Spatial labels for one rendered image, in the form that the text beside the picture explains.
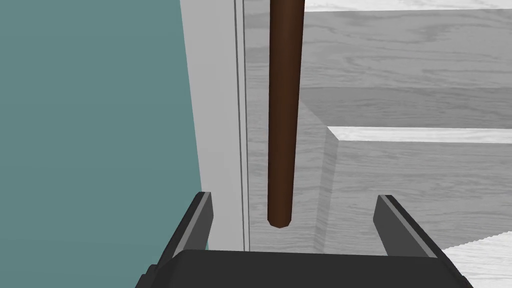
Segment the grey wooden door leaf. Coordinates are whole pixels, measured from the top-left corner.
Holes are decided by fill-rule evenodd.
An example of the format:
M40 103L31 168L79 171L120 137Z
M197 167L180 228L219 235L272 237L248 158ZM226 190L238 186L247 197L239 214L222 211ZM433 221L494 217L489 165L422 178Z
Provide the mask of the grey wooden door leaf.
M512 288L512 0L305 0L293 216L267 221L270 0L244 0L249 247L386 255L391 195L474 288Z

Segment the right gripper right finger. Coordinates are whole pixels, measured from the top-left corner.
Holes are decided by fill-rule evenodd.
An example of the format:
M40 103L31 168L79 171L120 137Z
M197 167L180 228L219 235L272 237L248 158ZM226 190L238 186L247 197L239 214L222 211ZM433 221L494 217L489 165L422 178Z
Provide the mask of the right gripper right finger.
M389 256L447 257L392 195L377 197L373 224Z

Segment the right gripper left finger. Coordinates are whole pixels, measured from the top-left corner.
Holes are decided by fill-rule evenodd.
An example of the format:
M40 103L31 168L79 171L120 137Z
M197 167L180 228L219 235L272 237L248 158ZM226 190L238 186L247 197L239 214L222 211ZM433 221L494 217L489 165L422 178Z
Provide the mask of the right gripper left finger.
M161 268L184 250L205 250L213 218L211 193L199 191L175 229L156 266Z

